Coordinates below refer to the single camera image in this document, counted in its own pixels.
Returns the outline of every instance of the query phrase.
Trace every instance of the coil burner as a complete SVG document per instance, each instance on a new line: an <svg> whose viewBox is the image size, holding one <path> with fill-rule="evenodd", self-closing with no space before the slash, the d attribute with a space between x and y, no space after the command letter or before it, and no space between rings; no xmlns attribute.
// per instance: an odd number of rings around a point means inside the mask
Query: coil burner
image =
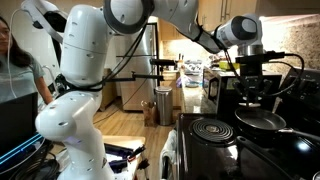
<svg viewBox="0 0 320 180"><path fill-rule="evenodd" d="M201 119L191 124L191 132L214 145L228 145L235 141L231 126L219 120Z"/></svg>

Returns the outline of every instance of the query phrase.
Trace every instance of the trash can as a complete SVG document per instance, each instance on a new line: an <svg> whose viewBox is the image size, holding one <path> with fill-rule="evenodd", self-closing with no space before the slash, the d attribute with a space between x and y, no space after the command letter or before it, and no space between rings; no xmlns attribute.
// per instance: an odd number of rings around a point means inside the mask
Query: trash can
<svg viewBox="0 0 320 180"><path fill-rule="evenodd" d="M158 86L155 88L159 125L172 124L172 88L170 86Z"/></svg>

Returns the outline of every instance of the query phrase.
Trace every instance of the black cable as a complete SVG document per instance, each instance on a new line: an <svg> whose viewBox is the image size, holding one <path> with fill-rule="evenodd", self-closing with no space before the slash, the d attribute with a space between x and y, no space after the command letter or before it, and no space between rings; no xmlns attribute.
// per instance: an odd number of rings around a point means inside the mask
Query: black cable
<svg viewBox="0 0 320 180"><path fill-rule="evenodd" d="M283 62L283 61L269 61L268 63L270 63L270 64L272 64L272 63L275 63L275 64L277 64L277 63L279 63L279 64L285 64L285 65L289 66L291 69L293 69L293 71L294 71L295 73L297 73L297 75L299 74L299 72L297 71L297 69L296 69L294 66L292 66L291 64L287 63L287 62Z"/></svg>
<svg viewBox="0 0 320 180"><path fill-rule="evenodd" d="M134 52L136 51L136 49L138 48L138 45L140 44L140 41L144 35L145 29L147 27L147 24L142 28L142 30L140 31L139 35L137 36L137 38L135 39L135 41L131 44L130 48L128 49L128 51L125 53L124 57L128 57L127 59L123 58L117 65L116 67L111 71L111 73L109 73L106 77L104 77L100 82L92 84L92 85L87 85L87 86L74 86L73 84L65 81L65 83L69 86L70 89L66 90L63 94L66 94L67 92L71 92L71 91L77 91L77 90L82 90L82 91L93 91L93 92L97 92L100 91L102 89L98 88L98 89L92 89L93 87L102 85L104 86L104 84L106 82L108 82L109 79L114 78L117 74L119 74L119 72L129 63L130 59L132 58Z"/></svg>
<svg viewBox="0 0 320 180"><path fill-rule="evenodd" d="M154 69L155 69L155 68L153 68L149 74L153 74ZM144 85L144 83L145 83L146 81L147 81L147 79L145 79L145 80L141 83L141 85L138 87L138 89L130 96L130 98L122 105L122 107L123 107L124 105L126 105L126 104L132 99L132 97L140 90L140 88ZM109 116L104 117L104 118L102 118L102 119L99 119L99 120L97 120L96 122L94 122L93 124L97 124L97 123L99 123L99 122L101 122L101 121L103 121L103 120L105 120L105 119L108 119L109 117L111 117L113 114L115 114L115 113L118 112L118 111L119 111L119 109L115 110L115 111L114 111L113 113L111 113Z"/></svg>
<svg viewBox="0 0 320 180"><path fill-rule="evenodd" d="M200 37L201 37L203 31L204 31L203 28L202 28L203 25L199 25L198 15L199 15L199 13L197 13L196 23L197 23L197 26L198 26L198 29L199 29L199 34L194 39L191 39L192 42L198 42L200 40Z"/></svg>
<svg viewBox="0 0 320 180"><path fill-rule="evenodd" d="M13 180L25 180L25 179L35 179L37 174L43 168L49 167L49 171L45 174L42 179L53 180L56 179L57 173L59 171L59 163L56 161L54 154L49 151L53 148L52 142L50 144L42 145L38 152L34 154L28 161L22 164L19 169L11 176L10 179ZM53 159L46 159L46 156L50 154Z"/></svg>
<svg viewBox="0 0 320 180"><path fill-rule="evenodd" d="M238 81L245 87L246 90L248 90L249 92L255 94L255 95L258 95L258 96L261 96L261 97L273 97L273 96L279 96L280 94L290 90L293 86L295 86L295 84L301 79L301 76L302 76L302 73L303 73L303 70L304 70L304 60L301 56L299 56L298 54L292 54L292 53L288 53L288 54L285 54L284 56L295 56L295 57L298 57L300 62L301 62L301 70L298 74L298 76L295 78L295 80L291 83L291 85L289 85L287 88L284 88L283 90L280 90L276 93L273 93L273 94L264 94L264 93L261 93L261 92L258 92L258 91L254 91L252 89L250 89L247 84L240 78L240 75L237 73L237 71L235 70L232 62L231 62L231 58L230 58L230 55L228 53L227 50L224 51L225 54L226 54L226 57L227 57L227 62L231 68L231 70L233 71L233 73L235 74L236 78L238 79Z"/></svg>
<svg viewBox="0 0 320 180"><path fill-rule="evenodd" d="M154 57L156 55L132 55L132 56L116 56L116 57L119 58L119 57L146 57L146 56Z"/></svg>

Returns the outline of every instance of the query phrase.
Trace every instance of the stainless steel refrigerator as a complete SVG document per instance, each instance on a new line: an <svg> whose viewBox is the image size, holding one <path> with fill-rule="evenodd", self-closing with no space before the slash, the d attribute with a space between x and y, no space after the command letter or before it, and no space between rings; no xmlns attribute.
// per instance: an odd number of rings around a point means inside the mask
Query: stainless steel refrigerator
<svg viewBox="0 0 320 180"><path fill-rule="evenodd" d="M132 71L137 74L155 75L155 67L150 64L150 59L158 57L158 31L156 23L148 23L143 37L138 44L129 63L119 72L118 78L132 76ZM137 38L139 32L132 35L116 36L115 47L117 63L119 63ZM155 102L155 79L140 79L135 81L120 82L123 110L142 110L141 102Z"/></svg>

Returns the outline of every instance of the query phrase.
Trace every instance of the kitchen cabinet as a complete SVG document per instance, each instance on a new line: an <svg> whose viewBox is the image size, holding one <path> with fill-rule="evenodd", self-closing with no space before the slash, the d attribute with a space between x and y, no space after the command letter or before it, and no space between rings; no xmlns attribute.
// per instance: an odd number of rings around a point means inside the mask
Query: kitchen cabinet
<svg viewBox="0 0 320 180"><path fill-rule="evenodd" d="M176 86L176 81L180 77L179 72L164 71L162 75L164 81L160 82L160 86L170 86L172 88L173 109L181 109L181 88L177 88Z"/></svg>
<svg viewBox="0 0 320 180"><path fill-rule="evenodd" d="M207 31L234 16L254 13L257 0L199 0L198 22Z"/></svg>
<svg viewBox="0 0 320 180"><path fill-rule="evenodd" d="M170 41L170 40L178 40L178 39L186 39L182 34L180 34L176 27L172 24L159 19L160 26L160 40L161 41Z"/></svg>
<svg viewBox="0 0 320 180"><path fill-rule="evenodd" d="M319 14L319 0L258 0L256 13L260 16Z"/></svg>
<svg viewBox="0 0 320 180"><path fill-rule="evenodd" d="M214 30L221 24L223 17L223 0L199 0L198 22L203 29Z"/></svg>

